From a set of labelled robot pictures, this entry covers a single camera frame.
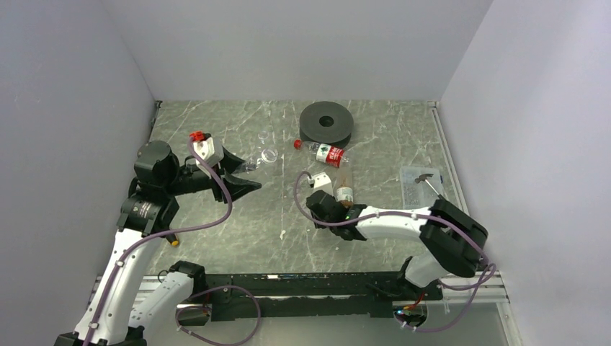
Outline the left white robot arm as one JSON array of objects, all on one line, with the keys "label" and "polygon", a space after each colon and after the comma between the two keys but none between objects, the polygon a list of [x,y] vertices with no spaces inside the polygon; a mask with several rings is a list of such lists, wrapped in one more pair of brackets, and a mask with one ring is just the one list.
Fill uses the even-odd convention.
[{"label": "left white robot arm", "polygon": [[244,160],[207,133],[193,133],[190,156],[178,160],[165,141],[138,149],[135,178],[120,209],[115,243],[98,289],[72,332],[60,334],[57,345],[145,345],[163,317],[183,301],[208,296],[205,268],[191,262],[172,265],[161,284],[136,302],[146,268],[163,240],[175,241],[171,229],[177,197],[210,190],[218,202],[235,200],[261,185],[234,176]]}]

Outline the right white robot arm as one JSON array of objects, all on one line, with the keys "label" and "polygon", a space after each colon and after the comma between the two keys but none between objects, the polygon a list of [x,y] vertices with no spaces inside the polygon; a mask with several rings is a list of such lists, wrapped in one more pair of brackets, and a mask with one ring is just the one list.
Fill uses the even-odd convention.
[{"label": "right white robot arm", "polygon": [[474,277],[488,259],[483,248],[488,231],[445,199],[413,210],[388,210],[355,204],[345,208],[319,190],[305,200],[305,215],[319,228],[328,228],[346,241],[406,239],[419,241],[426,250],[407,259],[397,279],[397,289],[414,299],[430,283],[452,274]]}]

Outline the clear bottle white cap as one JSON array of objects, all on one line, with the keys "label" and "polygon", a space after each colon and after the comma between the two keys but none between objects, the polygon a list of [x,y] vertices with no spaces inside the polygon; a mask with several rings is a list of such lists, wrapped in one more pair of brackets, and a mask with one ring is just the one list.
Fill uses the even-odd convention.
[{"label": "clear bottle white cap", "polygon": [[274,164],[278,158],[278,151],[276,148],[267,147],[261,148],[256,155],[252,156],[250,159],[246,160],[243,164],[241,164],[237,172],[240,173],[249,173],[255,170],[261,169],[266,165]]}]

